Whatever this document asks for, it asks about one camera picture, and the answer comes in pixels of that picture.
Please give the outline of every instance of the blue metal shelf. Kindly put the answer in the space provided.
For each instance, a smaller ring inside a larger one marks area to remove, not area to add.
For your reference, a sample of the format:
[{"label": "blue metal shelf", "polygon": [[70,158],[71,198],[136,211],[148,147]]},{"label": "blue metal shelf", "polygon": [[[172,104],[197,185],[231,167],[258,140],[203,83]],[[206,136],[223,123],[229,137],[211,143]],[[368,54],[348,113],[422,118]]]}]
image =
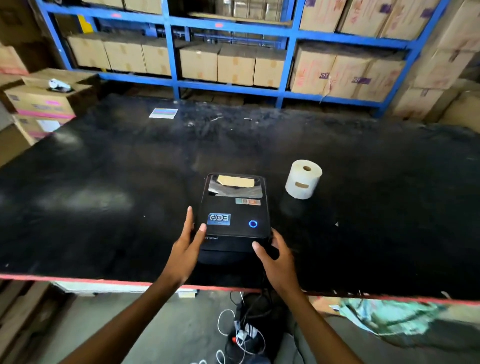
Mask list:
[{"label": "blue metal shelf", "polygon": [[[128,22],[138,22],[147,24],[145,29],[145,34],[147,36],[157,36],[156,24],[162,24],[165,28],[165,36],[167,40],[168,56],[170,59],[170,69],[172,76],[171,78],[160,78],[160,77],[150,77],[150,76],[141,76],[133,74],[124,74],[124,73],[115,73],[115,72],[101,72],[100,77],[105,80],[115,80],[115,81],[124,81],[124,82],[136,82],[143,84],[152,84],[152,85],[163,85],[170,86],[173,88],[173,93],[175,98],[180,98],[179,88],[194,88],[194,89],[203,89],[211,91],[226,91],[226,92],[235,92],[242,94],[251,94],[251,95],[260,95],[260,96],[270,96],[276,97],[276,107],[280,108],[283,104],[284,98],[296,98],[303,100],[313,100],[318,102],[331,102],[337,104],[345,105],[357,105],[365,106],[370,108],[376,108],[376,117],[380,117],[386,111],[388,105],[392,101],[395,93],[398,91],[403,81],[405,80],[406,75],[408,74],[411,66],[415,60],[419,57],[420,52],[425,45],[428,37],[432,33],[433,28],[437,24],[440,17],[443,15],[448,3],[450,0],[440,0],[437,8],[432,14],[429,22],[425,26],[422,34],[418,39],[412,41],[405,41],[399,39],[388,39],[388,38],[371,38],[363,36],[355,36],[348,34],[340,33],[322,33],[322,32],[313,32],[300,30],[300,20],[303,12],[303,7],[306,0],[297,0],[296,6],[294,5],[295,0],[289,0],[282,9],[282,19],[290,20],[293,17],[293,22],[291,27],[282,26],[282,25],[269,25],[269,24],[252,24],[252,23],[236,23],[229,20],[211,20],[211,19],[196,19],[196,18],[181,18],[177,16],[170,16],[168,11],[167,0],[162,1],[162,13],[163,15],[155,14],[146,14],[146,13],[137,13],[129,11],[121,11],[115,9],[101,9],[94,7],[79,7],[79,6],[60,6],[54,3],[46,3],[44,0],[36,0],[42,15],[45,18],[45,22],[52,34],[53,40],[57,49],[62,57],[62,60],[65,64],[65,68],[72,70],[71,62],[65,52],[63,45],[63,40],[58,36],[57,29],[52,21],[52,14],[71,14],[71,15],[83,15],[88,22],[95,25],[94,18],[106,19],[106,20],[117,20],[117,21],[128,21]],[[221,30],[227,32],[239,32],[239,33],[252,33],[252,34],[262,34],[266,36],[277,36],[282,37],[281,41],[282,48],[287,49],[285,65],[282,72],[282,77],[280,81],[280,87],[278,89],[269,89],[261,87],[247,87],[247,86],[237,86],[237,85],[226,85],[219,83],[208,83],[200,82],[195,80],[179,80],[177,77],[177,69],[175,62],[175,52],[173,48],[173,33],[172,26],[184,27],[185,32],[182,34],[185,35],[186,40],[190,40],[190,28],[200,28],[200,29],[212,29],[212,30]],[[382,47],[382,48],[392,48],[392,49],[404,49],[408,50],[408,55],[406,58],[405,67],[395,82],[390,94],[387,98],[381,102],[371,102],[363,100],[354,100],[354,99],[345,99],[338,97],[323,97],[322,95],[306,95],[298,94],[287,91],[288,76],[290,72],[290,66],[293,60],[295,45],[297,40],[307,39],[307,40],[318,40],[324,42],[333,42],[333,43],[345,43],[345,44],[356,44],[369,47]]]}]

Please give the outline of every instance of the paper roll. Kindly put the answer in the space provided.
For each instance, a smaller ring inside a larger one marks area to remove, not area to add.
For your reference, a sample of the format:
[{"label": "paper roll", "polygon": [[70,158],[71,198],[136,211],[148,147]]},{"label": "paper roll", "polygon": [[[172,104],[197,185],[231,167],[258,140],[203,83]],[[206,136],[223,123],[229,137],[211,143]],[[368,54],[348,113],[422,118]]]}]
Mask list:
[{"label": "paper roll", "polygon": [[290,169],[285,189],[290,196],[306,200],[313,195],[321,175],[322,169],[318,164],[305,159],[296,160]]}]

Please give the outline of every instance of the black tabletop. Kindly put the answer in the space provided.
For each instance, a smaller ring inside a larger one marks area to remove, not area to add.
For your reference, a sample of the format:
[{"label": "black tabletop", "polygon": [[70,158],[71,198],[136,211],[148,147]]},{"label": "black tabletop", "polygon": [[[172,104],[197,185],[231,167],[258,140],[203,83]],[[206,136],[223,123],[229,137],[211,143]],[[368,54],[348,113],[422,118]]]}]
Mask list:
[{"label": "black tabletop", "polygon": [[[306,290],[479,300],[479,158],[461,128],[110,95],[0,170],[0,272],[152,282],[216,171],[266,178]],[[305,201],[297,159],[324,172]],[[266,284],[256,257],[187,283]]]}]

